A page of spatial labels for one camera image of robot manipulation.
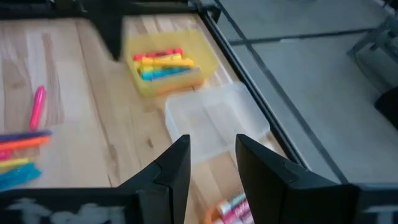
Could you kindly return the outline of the pink chunky highlighter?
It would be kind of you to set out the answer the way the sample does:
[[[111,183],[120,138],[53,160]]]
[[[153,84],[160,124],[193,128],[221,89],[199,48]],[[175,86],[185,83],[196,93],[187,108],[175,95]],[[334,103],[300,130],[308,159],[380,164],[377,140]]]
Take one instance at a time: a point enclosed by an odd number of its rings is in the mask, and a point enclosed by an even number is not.
[[[172,49],[166,49],[166,50],[161,50],[161,51],[156,51],[156,52],[146,52],[146,53],[141,53],[141,54],[135,54],[132,56],[132,58],[134,60],[140,60],[144,57],[156,58],[156,57],[162,57],[162,56],[167,56],[167,55],[172,55],[172,54],[183,54],[183,49],[182,48],[172,48]]]

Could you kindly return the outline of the blue slim highlighter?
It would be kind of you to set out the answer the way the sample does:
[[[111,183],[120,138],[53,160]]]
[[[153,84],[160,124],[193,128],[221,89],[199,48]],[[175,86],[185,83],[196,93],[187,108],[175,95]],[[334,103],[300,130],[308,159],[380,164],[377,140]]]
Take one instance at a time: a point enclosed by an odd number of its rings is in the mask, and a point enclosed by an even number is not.
[[[11,189],[17,185],[25,184],[26,182],[30,182],[31,180],[25,181],[25,182],[0,182],[0,191],[8,190]]]
[[[28,163],[0,175],[0,182],[25,182],[41,175],[34,163]]]

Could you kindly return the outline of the orange slim highlighter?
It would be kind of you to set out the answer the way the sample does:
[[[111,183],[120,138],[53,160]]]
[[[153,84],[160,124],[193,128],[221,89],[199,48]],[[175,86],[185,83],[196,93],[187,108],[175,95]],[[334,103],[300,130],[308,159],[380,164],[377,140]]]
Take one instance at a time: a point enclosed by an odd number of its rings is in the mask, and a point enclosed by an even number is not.
[[[22,149],[32,146],[39,146],[42,144],[47,144],[49,141],[50,141],[50,136],[42,136],[42,137],[20,139],[9,142],[0,142],[0,152]]]

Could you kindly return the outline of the teal chunky highlighter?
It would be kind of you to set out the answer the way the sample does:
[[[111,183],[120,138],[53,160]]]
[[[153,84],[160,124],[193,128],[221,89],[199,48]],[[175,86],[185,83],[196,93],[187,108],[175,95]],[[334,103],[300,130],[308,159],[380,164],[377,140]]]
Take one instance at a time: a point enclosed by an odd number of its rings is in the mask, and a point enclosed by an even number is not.
[[[183,68],[183,67],[175,67],[175,68],[163,68],[160,70],[153,70],[149,72],[142,72],[141,78],[144,81],[152,81],[172,75],[176,75],[178,73],[188,72],[190,68]]]

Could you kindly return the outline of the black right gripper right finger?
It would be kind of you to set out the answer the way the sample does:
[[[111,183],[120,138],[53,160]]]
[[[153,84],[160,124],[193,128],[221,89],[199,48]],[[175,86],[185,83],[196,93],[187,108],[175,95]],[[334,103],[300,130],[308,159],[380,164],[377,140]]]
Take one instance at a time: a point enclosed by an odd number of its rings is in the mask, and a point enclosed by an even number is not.
[[[255,224],[398,224],[398,184],[338,184],[236,135]]]

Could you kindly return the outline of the black aluminium table frame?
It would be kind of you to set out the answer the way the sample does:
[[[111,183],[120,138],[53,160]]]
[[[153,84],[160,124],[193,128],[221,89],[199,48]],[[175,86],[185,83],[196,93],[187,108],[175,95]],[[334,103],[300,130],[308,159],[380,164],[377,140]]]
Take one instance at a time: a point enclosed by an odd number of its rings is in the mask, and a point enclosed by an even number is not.
[[[122,41],[157,30],[198,29],[218,59],[203,89],[241,81],[266,118],[248,72],[233,54],[210,12],[214,7],[178,1],[120,0]],[[41,126],[52,140],[23,156],[37,156],[44,173],[33,187],[111,187],[121,184],[170,144],[166,97],[141,96],[127,65],[114,60],[84,0],[0,0],[0,133],[28,128],[34,88],[49,92]]]

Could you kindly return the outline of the yellow slim highlighter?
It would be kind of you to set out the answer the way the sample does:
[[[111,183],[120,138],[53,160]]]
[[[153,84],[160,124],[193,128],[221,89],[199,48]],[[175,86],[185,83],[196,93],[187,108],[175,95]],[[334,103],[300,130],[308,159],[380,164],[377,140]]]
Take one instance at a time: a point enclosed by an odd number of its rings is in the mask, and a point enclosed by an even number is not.
[[[19,158],[19,159],[9,159],[6,161],[0,161],[0,170],[7,170],[13,167],[23,166],[30,162],[34,162],[33,158]]]

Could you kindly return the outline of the yellow translucent plastic bin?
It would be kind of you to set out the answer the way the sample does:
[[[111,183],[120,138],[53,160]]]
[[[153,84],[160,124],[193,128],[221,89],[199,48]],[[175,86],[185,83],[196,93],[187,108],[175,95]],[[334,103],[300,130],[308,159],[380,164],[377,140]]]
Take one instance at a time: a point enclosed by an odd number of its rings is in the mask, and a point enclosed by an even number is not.
[[[200,71],[188,75],[144,81],[141,78],[142,72],[175,67],[143,65],[141,62],[134,60],[132,56],[135,54],[156,52],[172,48],[182,48],[182,59],[189,58],[193,60],[195,64],[194,67],[184,68],[198,67]],[[189,86],[201,85],[212,76],[218,68],[218,59],[216,55],[206,41],[205,36],[196,29],[133,36],[127,41],[125,59],[132,79],[136,84],[136,88],[141,95],[148,97],[165,94]]]

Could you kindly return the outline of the black computer tower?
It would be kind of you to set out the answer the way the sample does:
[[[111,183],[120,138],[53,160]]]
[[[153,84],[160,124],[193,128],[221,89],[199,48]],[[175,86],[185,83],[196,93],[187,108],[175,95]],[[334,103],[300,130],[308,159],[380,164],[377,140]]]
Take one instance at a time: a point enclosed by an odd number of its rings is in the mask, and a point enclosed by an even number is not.
[[[383,93],[374,106],[398,129],[398,86]]]

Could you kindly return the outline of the clear plastic bin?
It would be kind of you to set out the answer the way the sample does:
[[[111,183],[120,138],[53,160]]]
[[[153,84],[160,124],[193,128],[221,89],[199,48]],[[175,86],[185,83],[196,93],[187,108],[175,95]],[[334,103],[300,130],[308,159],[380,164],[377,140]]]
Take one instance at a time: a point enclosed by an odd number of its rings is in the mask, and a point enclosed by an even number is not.
[[[172,141],[190,135],[192,164],[233,151],[237,134],[259,141],[270,125],[243,83],[170,95],[165,124]]]

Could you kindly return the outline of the purple slim highlighter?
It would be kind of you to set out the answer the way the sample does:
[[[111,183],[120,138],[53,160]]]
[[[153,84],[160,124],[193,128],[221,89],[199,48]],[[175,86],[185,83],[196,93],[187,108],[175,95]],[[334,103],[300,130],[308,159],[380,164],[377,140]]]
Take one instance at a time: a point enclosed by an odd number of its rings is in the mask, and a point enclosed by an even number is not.
[[[41,136],[50,136],[52,132],[50,130],[41,130],[28,133],[12,133],[12,134],[0,134],[0,142],[16,141],[20,139],[36,138]]]

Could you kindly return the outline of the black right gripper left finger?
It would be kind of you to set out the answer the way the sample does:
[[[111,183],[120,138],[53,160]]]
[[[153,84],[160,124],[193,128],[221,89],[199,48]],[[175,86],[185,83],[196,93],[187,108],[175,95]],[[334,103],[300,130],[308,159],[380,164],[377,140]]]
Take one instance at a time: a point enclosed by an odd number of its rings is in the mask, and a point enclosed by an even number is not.
[[[183,224],[190,171],[185,134],[118,187],[1,192],[0,224]]]

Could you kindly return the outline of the pink slim highlighter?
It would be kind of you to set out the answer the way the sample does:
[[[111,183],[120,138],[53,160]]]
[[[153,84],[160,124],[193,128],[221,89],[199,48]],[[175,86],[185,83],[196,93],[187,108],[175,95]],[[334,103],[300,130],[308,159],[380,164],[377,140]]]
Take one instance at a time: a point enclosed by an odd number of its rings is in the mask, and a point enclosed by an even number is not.
[[[42,111],[44,109],[46,94],[47,92],[43,85],[39,86],[35,92],[32,114],[29,123],[29,128],[31,131],[37,130],[39,126]]]

